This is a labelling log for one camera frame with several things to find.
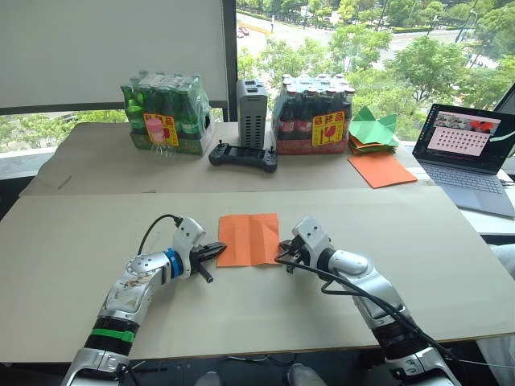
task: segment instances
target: green band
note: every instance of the green band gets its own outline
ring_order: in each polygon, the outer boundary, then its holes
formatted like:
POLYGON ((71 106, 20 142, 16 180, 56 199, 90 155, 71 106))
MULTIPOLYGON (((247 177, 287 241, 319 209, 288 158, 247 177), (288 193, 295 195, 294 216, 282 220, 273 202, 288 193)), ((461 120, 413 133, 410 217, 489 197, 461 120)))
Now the green band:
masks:
POLYGON ((105 328, 93 328, 93 331, 91 331, 91 335, 109 336, 111 338, 117 338, 129 343, 132 343, 134 341, 134 332, 131 331, 121 332, 115 330, 107 330, 105 328))

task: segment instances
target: folded orange paper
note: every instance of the folded orange paper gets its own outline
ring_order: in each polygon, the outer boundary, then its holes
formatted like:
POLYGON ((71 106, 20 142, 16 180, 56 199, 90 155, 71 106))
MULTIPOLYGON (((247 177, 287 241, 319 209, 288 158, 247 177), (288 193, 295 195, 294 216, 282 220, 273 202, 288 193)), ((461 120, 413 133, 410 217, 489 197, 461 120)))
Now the folded orange paper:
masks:
POLYGON ((221 217, 218 240, 227 245, 216 259, 219 267, 275 264, 279 251, 277 214, 221 217))

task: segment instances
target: green origami paper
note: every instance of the green origami paper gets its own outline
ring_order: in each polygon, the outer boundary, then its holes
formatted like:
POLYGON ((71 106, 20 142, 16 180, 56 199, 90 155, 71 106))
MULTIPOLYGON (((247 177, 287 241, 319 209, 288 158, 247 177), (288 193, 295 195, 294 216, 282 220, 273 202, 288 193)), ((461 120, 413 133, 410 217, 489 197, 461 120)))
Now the green origami paper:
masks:
POLYGON ((397 116, 394 114, 377 121, 369 108, 363 106, 363 109, 352 120, 349 132, 363 144, 377 142, 388 146, 398 146, 398 142, 393 139, 396 120, 397 116))

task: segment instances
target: game controller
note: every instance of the game controller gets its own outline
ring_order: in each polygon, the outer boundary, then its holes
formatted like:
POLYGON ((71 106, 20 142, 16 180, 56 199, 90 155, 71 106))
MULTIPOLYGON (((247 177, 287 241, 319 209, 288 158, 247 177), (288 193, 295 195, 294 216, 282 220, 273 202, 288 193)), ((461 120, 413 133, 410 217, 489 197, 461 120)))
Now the game controller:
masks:
POLYGON ((221 165, 223 163, 232 163, 234 165, 254 166, 268 173, 272 173, 277 169, 277 153, 274 147, 269 149, 251 149, 248 147, 231 146, 228 143, 220 143, 216 145, 211 154, 209 161, 212 165, 221 165))

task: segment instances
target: laptop screen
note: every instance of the laptop screen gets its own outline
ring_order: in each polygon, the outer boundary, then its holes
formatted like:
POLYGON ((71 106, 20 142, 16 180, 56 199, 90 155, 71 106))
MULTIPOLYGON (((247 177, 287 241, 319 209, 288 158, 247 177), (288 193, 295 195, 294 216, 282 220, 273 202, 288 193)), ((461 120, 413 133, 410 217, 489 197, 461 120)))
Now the laptop screen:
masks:
POLYGON ((495 174, 515 143, 515 116, 433 105, 413 156, 422 162, 495 174))

